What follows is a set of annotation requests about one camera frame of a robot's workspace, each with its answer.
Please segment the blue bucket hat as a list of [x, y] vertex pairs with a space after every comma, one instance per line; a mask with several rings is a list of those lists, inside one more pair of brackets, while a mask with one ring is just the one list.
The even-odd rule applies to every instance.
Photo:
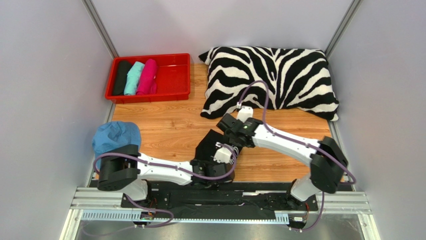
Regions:
[[111, 121], [97, 128], [92, 138], [92, 149], [97, 158], [127, 145], [136, 145], [139, 148], [141, 142], [140, 129], [135, 123]]

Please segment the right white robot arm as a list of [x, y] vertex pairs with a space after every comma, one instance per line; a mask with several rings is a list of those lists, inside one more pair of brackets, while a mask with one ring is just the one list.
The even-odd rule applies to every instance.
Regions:
[[241, 120], [226, 114], [216, 125], [231, 145], [265, 148], [290, 156], [310, 168], [287, 191], [291, 200], [306, 201], [320, 193], [334, 194], [341, 183], [348, 161], [336, 141], [303, 138], [269, 126], [259, 119]]

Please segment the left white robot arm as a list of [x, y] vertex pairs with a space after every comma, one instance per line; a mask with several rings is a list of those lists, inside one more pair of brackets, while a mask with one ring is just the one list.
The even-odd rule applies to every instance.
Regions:
[[135, 144], [104, 150], [94, 164], [98, 173], [97, 189], [143, 201], [151, 197], [151, 182], [199, 189], [231, 183], [240, 151], [237, 146], [217, 142], [198, 147], [195, 158], [190, 161], [174, 162], [143, 154]]

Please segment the black t shirt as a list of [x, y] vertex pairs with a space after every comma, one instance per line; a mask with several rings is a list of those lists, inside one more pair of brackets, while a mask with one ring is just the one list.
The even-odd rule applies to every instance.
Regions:
[[196, 146], [194, 159], [217, 164], [217, 162], [214, 161], [214, 155], [217, 151], [216, 143], [231, 145], [228, 141], [225, 140], [223, 134], [210, 129], [205, 137]]

